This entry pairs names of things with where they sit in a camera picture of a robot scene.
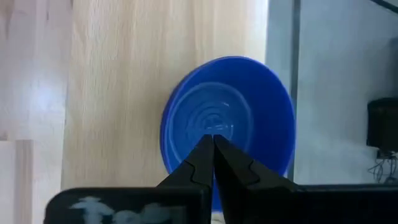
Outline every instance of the white wall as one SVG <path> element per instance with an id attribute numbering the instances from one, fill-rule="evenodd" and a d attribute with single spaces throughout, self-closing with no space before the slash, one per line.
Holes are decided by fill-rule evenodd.
<path id="1" fill-rule="evenodd" d="M 374 182 L 366 105 L 396 93 L 396 37 L 398 14 L 371 1 L 302 0 L 296 183 Z"/>

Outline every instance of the black object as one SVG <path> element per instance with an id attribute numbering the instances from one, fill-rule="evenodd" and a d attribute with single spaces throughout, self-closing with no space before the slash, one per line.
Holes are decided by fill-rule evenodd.
<path id="1" fill-rule="evenodd" d="M 398 98 L 383 98 L 368 104 L 368 146 L 381 154 L 398 150 Z"/>
<path id="2" fill-rule="evenodd" d="M 206 135 L 157 187 L 67 190 L 44 223 L 210 223 L 213 163 L 228 224 L 380 222 L 398 209 L 398 185 L 296 185 Z"/>
<path id="3" fill-rule="evenodd" d="M 398 13 L 398 7 L 385 1 L 385 0 L 371 0 L 372 2 L 375 2 L 376 4 L 385 7 L 386 9 L 394 12 L 394 13 Z"/>

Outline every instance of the wooden surface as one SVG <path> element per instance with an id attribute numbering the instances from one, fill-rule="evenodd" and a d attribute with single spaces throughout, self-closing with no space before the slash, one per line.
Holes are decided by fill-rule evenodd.
<path id="1" fill-rule="evenodd" d="M 173 87 L 220 56 L 263 62 L 266 29 L 266 0 L 75 1 L 62 187 L 158 184 Z"/>
<path id="2" fill-rule="evenodd" d="M 0 222 L 32 223 L 33 143 L 0 141 Z"/>
<path id="3" fill-rule="evenodd" d="M 35 224 L 60 190 L 71 28 L 69 0 L 0 0 L 0 139 L 33 140 Z"/>

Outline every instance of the blue bowl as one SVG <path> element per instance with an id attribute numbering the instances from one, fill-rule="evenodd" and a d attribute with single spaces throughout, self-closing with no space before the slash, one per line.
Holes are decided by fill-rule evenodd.
<path id="1" fill-rule="evenodd" d="M 289 94 L 263 64 L 222 57 L 192 71 L 163 111 L 160 150 L 171 173 L 204 134 L 222 134 L 251 157 L 284 175 L 294 150 Z M 221 210 L 216 184 L 213 210 Z"/>

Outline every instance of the wooden table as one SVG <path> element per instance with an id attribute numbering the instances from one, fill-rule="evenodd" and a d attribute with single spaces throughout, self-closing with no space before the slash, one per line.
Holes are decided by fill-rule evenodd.
<path id="1" fill-rule="evenodd" d="M 265 60 L 266 0 L 75 1 L 62 187 L 153 186 L 163 108 L 195 67 Z"/>

